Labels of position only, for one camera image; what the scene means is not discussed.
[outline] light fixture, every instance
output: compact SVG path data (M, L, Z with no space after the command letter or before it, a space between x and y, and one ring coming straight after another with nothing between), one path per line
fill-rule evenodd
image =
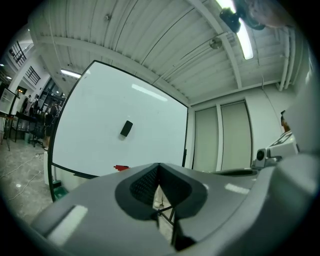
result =
M65 69L61 69L61 73L65 74L65 75L68 75L68 76L75 77L75 78L80 78L81 77L80 74L72 72L72 71L68 71L68 70L65 70Z
M157 93L155 93L155 92L153 92L153 91L150 91L150 90L148 90L148 89L146 89L146 88L143 88L143 87L141 87L141 86L139 86L139 85L132 84L132 88L133 88L133 89L136 89L137 91L140 91L140 92L142 92L142 93L148 94L148 95L150 95L150 96L152 96L152 97L154 97L154 98L156 98L156 99L158 99L158 100L160 100L160 101L163 101L163 102L168 101L167 98L162 97L162 96L160 96L159 94L157 94Z
M234 2L231 0L216 0L216 2L221 6L221 8L230 8L233 13L236 12L236 8L234 5ZM244 21L240 18L239 22L241 24L240 30L236 35L238 36L238 39L240 41L240 45L242 48L242 52L244 55L244 58L246 60L252 59L254 57L254 53L252 51L250 38L245 26Z

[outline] tiled floor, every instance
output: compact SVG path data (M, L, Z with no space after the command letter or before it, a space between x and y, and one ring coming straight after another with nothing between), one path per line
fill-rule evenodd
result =
M43 152L44 150L39 144L33 147L22 139L18 139L16 143L10 141L10 151L8 151L5 140L0 145L0 187L2 196L11 211L28 224L52 203L49 186L44 182ZM16 196L22 192L28 182L29 185L23 193Z

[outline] pipe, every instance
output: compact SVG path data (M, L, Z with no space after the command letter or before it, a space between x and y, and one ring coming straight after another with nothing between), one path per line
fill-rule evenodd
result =
M302 62L302 56L303 56L304 51L305 51L304 39L303 38L301 39L301 46L299 48L301 49L301 51L300 51L300 56L299 56L298 67L296 69L295 76L294 76L294 79L293 79L293 82L292 82L293 85L296 83L296 80L297 80L297 77L298 77L298 74L299 74L299 71L300 71L300 66L301 66L301 62Z
M281 92L285 85L285 80L287 76L288 71L288 64L289 64L289 54L290 54L290 39L289 39L289 30L287 27L284 29L284 64L283 64L283 72L282 72L282 78L279 85L279 91Z
M284 89L288 89L291 77L292 77L292 71L294 69L295 64L295 58L296 58L296 33L293 29L290 29L290 60L289 60L289 70L288 75L285 80Z

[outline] person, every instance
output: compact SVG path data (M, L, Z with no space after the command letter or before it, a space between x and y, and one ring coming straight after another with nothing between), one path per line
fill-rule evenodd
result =
M286 112L286 111L284 110L281 112L281 126L283 127L284 132L286 133L286 132L289 132L291 129L290 129L288 123L286 122L286 120L284 119L284 116L283 116L284 112Z
M38 107L38 104L39 104L39 95L37 94L31 104L31 107L30 107L30 116L31 117L34 117L36 112L37 112L37 107Z
M25 97L23 103L22 103L22 111L21 113L24 113L26 111L28 102L31 101L31 95L29 95L28 97Z
M29 115L30 113L30 108L31 108L31 105L32 105L33 101L31 99L31 95L28 97L28 100L26 102L26 107L25 107L25 110L24 110L24 114L26 115Z
M54 123L58 117L58 114L59 114L59 105L56 101L53 101L51 108L45 114L45 119L44 119L44 128L45 128L45 141L44 141L45 148L44 148L44 150L46 150L46 151L49 149L52 128L53 128Z

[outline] ceiling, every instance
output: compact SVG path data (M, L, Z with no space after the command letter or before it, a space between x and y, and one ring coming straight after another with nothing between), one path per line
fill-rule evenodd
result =
M51 0L30 15L36 47L65 92L94 60L136 75L187 105L281 80L282 31L247 27L254 57L219 18L215 0ZM222 35L223 47L209 40Z

